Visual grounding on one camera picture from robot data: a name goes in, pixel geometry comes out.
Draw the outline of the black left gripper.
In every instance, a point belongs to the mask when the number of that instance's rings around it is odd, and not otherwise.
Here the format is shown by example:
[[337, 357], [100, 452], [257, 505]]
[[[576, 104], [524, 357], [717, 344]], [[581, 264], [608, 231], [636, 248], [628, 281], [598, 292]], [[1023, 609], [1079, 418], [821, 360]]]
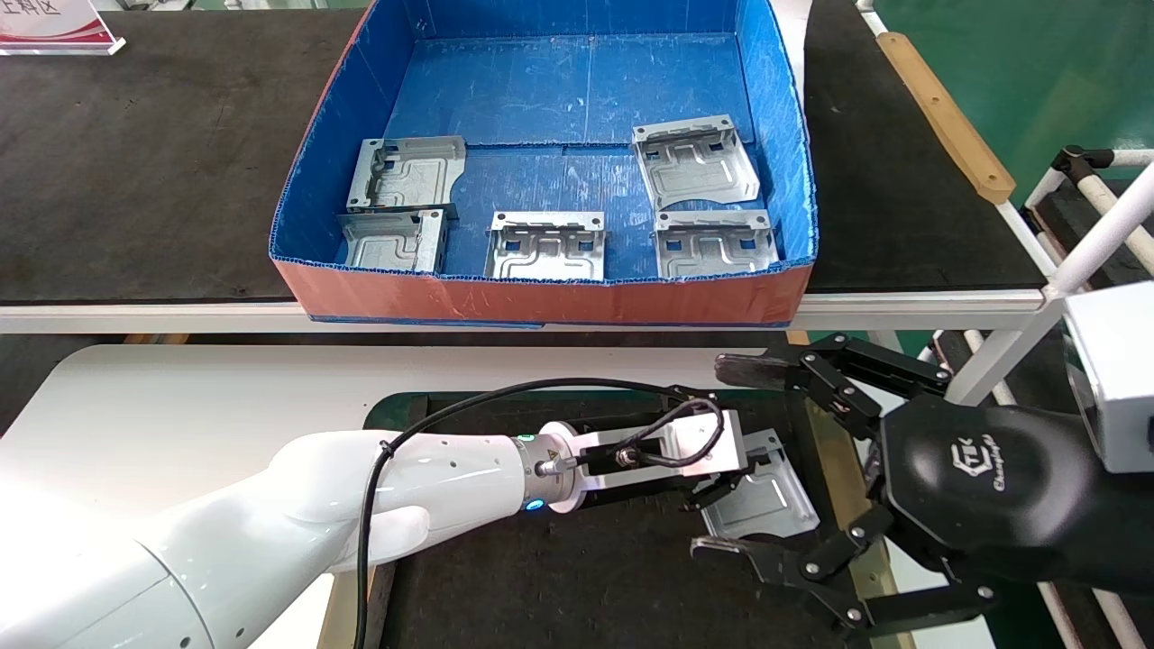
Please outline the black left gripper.
[[[759, 356], [722, 353], [715, 358], [715, 378], [732, 387], [801, 393], [832, 415], [854, 439], [872, 441], [881, 431], [882, 408], [856, 386], [859, 382], [911, 400], [920, 394], [944, 396], [953, 375], [931, 361], [920, 361], [869, 341], [833, 333], [809, 345], [790, 344], [779, 351], [769, 349]], [[784, 445], [775, 430], [745, 433], [743, 443], [751, 464], [784, 463]], [[589, 490], [582, 494], [576, 509], [634, 498], [676, 497], [680, 510], [700, 512], [728, 497], [750, 473], [750, 470], [733, 470]], [[894, 525], [892, 513], [874, 506], [848, 529], [832, 535], [808, 553], [769, 542], [700, 535], [691, 540], [690, 554], [700, 557], [706, 551], [718, 551], [745, 557], [760, 583], [796, 589], [811, 597], [826, 613], [833, 629], [848, 641], [966, 622], [986, 616], [998, 603], [999, 597], [992, 588], [965, 583], [952, 572], [947, 573], [945, 585], [883, 595], [877, 599], [859, 599], [829, 585], [829, 580], [881, 542], [891, 525]]]

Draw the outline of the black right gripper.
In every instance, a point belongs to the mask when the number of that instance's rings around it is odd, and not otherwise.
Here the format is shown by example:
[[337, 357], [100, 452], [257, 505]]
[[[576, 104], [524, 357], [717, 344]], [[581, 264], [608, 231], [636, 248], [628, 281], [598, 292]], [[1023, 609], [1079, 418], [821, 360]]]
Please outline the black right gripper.
[[889, 538], [927, 570], [1151, 597], [1151, 475], [1109, 472], [1079, 416], [920, 395], [876, 443]]

